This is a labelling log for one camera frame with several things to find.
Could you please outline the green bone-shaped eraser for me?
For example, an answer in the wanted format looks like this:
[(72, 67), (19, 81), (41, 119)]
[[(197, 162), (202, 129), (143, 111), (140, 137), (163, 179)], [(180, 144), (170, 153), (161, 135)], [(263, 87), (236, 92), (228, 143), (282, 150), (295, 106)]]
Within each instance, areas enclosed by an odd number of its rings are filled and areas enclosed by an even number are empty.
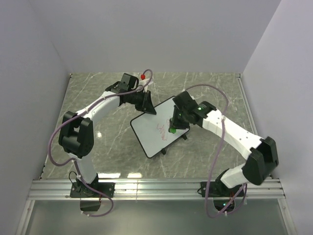
[(176, 133), (176, 129), (175, 128), (169, 128), (168, 132), (172, 133), (172, 134), (175, 134)]

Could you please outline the white board with black frame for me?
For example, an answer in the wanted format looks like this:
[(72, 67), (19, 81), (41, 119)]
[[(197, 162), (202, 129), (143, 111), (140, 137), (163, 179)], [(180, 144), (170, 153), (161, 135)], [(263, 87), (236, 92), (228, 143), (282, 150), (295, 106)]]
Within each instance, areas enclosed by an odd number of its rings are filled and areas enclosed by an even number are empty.
[(156, 115), (142, 113), (130, 121), (130, 126), (147, 158), (166, 154), (166, 148), (179, 138), (187, 139), (189, 129), (170, 133), (170, 118), (174, 112), (173, 97), (155, 106)]

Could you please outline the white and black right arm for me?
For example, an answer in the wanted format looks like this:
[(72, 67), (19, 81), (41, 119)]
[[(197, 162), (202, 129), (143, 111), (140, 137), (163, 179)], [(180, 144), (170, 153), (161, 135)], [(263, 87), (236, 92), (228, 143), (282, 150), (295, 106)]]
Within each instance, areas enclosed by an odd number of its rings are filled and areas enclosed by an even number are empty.
[(228, 195), (234, 187), (244, 183), (261, 185), (279, 165), (273, 138), (264, 139), (247, 131), (206, 101), (188, 108), (174, 105), (169, 132), (188, 129), (190, 124), (217, 135), (245, 159), (244, 164), (225, 170), (216, 179), (216, 191), (222, 196)]

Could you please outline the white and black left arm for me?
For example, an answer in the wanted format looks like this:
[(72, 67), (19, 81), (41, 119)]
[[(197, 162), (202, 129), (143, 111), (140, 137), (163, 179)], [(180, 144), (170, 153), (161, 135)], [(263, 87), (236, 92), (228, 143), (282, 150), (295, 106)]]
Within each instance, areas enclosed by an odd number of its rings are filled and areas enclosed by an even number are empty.
[(59, 145), (68, 153), (77, 170), (82, 192), (93, 197), (99, 191), (98, 174), (94, 169), (90, 153), (94, 146), (94, 128), (105, 115), (119, 106), (129, 103), (136, 110), (156, 115), (151, 92), (147, 89), (125, 93), (104, 91), (86, 108), (64, 115), (59, 135)]

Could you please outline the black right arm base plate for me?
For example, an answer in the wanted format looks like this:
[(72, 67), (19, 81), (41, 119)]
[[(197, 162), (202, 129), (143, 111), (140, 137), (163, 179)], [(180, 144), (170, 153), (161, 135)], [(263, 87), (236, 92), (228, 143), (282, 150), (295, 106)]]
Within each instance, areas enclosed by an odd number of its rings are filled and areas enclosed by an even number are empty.
[[(233, 197), (235, 193), (240, 189), (241, 185), (235, 186), (234, 188), (226, 187), (222, 182), (211, 182), (208, 197)], [(206, 182), (200, 182), (200, 188), (197, 193), (203, 198), (205, 197)]]

